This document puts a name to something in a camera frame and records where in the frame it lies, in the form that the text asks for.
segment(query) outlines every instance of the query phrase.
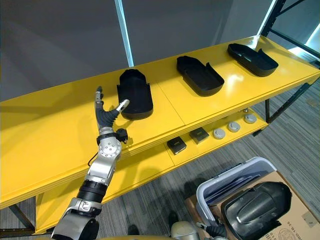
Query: shelving unit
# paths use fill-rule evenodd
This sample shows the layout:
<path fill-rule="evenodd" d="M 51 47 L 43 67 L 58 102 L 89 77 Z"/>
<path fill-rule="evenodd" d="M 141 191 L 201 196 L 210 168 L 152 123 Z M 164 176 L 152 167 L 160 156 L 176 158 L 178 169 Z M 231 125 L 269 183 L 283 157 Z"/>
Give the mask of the shelving unit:
<path fill-rule="evenodd" d="M 312 84 L 320 76 L 319 69 L 266 37 L 233 41 L 262 48 L 278 62 L 279 67 L 271 75 L 255 76 L 228 55 L 229 43 L 182 54 L 204 64 L 209 62 L 223 77 L 222 89 L 212 96 L 200 97 L 186 84 L 176 70 L 178 56 L 135 67 L 150 83 L 154 110 L 142 120 L 128 121 L 119 116 L 115 121 L 114 129 L 127 129 L 129 140 L 122 145 L 122 159 L 104 203 L 265 128 L 268 124 L 256 113 L 257 122 L 248 124 L 240 111 L 301 84 Z M 36 196 L 36 228 L 28 228 L 28 233 L 40 234 L 53 227 L 70 199 L 77 195 L 88 171 L 88 160 L 97 151 L 94 93 L 97 86 L 102 86 L 105 107 L 116 106 L 116 85 L 123 72 L 124 69 L 117 70 L 0 103 L 0 209 Z M 240 123 L 239 132 L 227 130 L 230 120 Z M 199 127 L 204 127 L 210 136 L 196 145 L 189 132 Z M 224 139 L 212 137 L 215 127 L 225 129 Z M 187 149 L 173 155 L 166 141 L 177 136 L 186 142 Z"/>

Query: round gray knob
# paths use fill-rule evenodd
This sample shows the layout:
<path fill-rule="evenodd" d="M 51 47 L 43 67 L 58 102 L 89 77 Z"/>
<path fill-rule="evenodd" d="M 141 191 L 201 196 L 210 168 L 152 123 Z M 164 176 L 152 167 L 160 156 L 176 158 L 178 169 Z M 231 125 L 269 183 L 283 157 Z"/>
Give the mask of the round gray knob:
<path fill-rule="evenodd" d="M 253 114 L 246 114 L 244 116 L 244 121 L 247 124 L 254 124 L 257 121 L 257 117 L 255 115 L 253 115 Z"/>
<path fill-rule="evenodd" d="M 232 122 L 229 122 L 229 124 L 228 124 L 228 129 L 229 129 L 231 132 L 236 133 L 236 132 L 239 131 L 240 125 L 239 125 L 237 122 L 232 121 Z"/>
<path fill-rule="evenodd" d="M 217 128 L 213 130 L 213 136 L 215 139 L 223 139 L 226 136 L 226 132 L 221 128 Z"/>

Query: robotic hand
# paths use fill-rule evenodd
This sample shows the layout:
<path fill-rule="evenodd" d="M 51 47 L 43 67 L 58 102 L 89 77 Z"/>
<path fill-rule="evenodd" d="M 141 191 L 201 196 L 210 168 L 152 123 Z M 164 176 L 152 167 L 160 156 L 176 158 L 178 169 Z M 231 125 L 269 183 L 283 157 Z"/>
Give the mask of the robotic hand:
<path fill-rule="evenodd" d="M 129 104 L 124 100 L 116 109 L 104 111 L 102 87 L 95 92 L 95 116 L 99 136 L 97 137 L 98 153 L 90 166 L 84 182 L 74 197 L 51 235 L 55 240 L 94 240 L 97 237 L 99 223 L 96 216 L 101 213 L 102 199 L 116 169 L 120 157 L 121 144 L 127 143 L 125 129 L 113 130 L 114 120 Z"/>

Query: black plastic tray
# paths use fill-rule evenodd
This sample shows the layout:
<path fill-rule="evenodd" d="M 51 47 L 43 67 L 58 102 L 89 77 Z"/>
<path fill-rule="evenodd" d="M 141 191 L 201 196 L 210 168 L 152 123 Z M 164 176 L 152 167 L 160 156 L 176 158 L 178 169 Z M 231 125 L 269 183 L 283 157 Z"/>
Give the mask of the black plastic tray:
<path fill-rule="evenodd" d="M 119 103 L 130 100 L 129 105 L 121 113 L 125 119 L 138 120 L 149 117 L 154 110 L 150 84 L 145 75 L 137 69 L 128 69 L 120 76 L 117 85 Z"/>
<path fill-rule="evenodd" d="M 272 74 L 279 66 L 278 63 L 260 49 L 258 52 L 246 45 L 232 43 L 228 46 L 228 53 L 242 66 L 259 77 Z"/>
<path fill-rule="evenodd" d="M 292 194 L 282 182 L 266 181 L 241 191 L 222 203 L 221 212 L 239 240 L 256 240 L 281 225 L 291 207 Z"/>
<path fill-rule="evenodd" d="M 203 65 L 198 59 L 190 56 L 180 56 L 176 68 L 188 85 L 200 96 L 211 96 L 218 92 L 224 79 L 210 66 Z"/>

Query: white plastic bin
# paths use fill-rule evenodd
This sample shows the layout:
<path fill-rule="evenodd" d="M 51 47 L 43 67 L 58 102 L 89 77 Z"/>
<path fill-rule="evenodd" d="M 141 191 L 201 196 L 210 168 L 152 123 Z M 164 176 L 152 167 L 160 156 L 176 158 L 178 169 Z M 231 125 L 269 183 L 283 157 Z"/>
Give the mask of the white plastic bin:
<path fill-rule="evenodd" d="M 243 162 L 215 177 L 212 179 L 203 182 L 196 190 L 196 210 L 202 218 L 202 221 L 206 225 L 216 226 L 217 222 L 211 213 L 205 198 L 209 194 L 219 191 L 224 187 L 230 185 L 234 180 L 242 176 L 260 176 L 259 178 L 276 171 L 275 166 L 269 162 L 267 159 L 256 156 L 250 160 Z M 223 198 L 231 195 L 238 188 L 242 187 L 241 185 L 230 187 L 224 194 Z"/>

